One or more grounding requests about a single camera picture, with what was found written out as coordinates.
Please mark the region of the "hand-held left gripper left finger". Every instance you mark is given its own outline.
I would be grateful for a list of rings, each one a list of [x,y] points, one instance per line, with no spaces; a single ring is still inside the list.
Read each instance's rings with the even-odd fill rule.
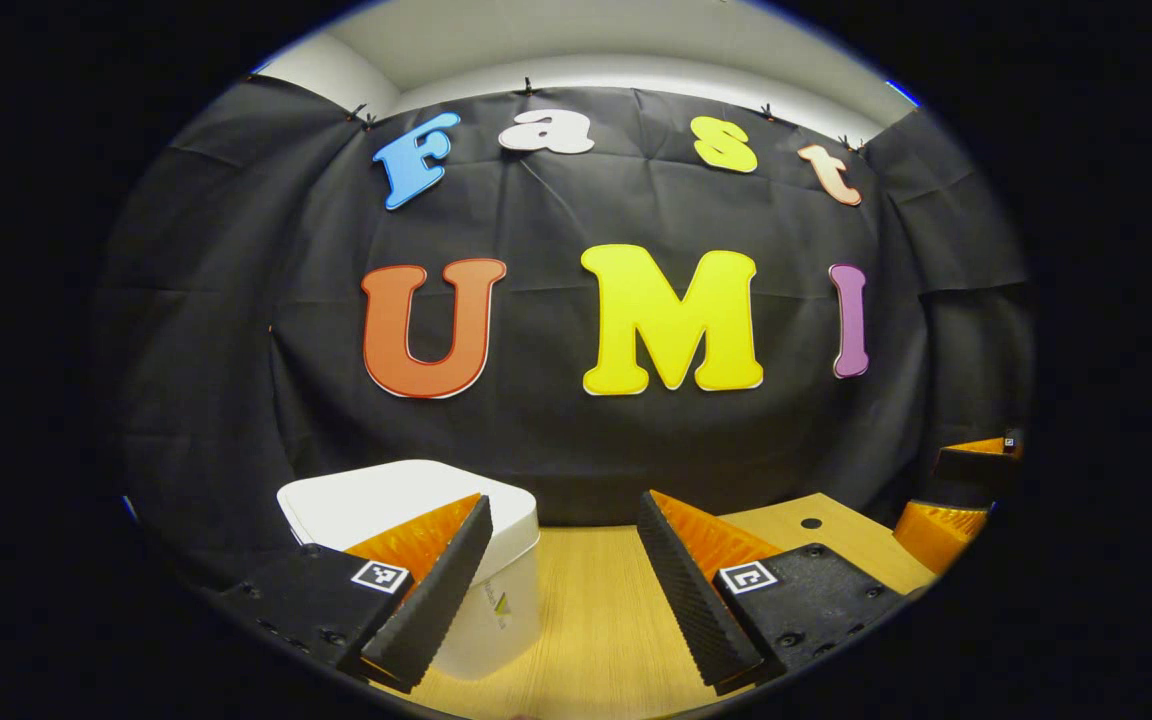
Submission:
[[[217,606],[317,665],[408,694],[492,533],[488,497],[458,498],[347,551],[302,544],[218,593]]]

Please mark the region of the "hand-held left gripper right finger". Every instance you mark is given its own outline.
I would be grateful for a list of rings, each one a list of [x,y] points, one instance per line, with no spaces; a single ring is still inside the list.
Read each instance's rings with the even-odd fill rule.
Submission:
[[[827,544],[782,550],[654,488],[641,495],[636,528],[717,694],[799,675],[911,600]]]

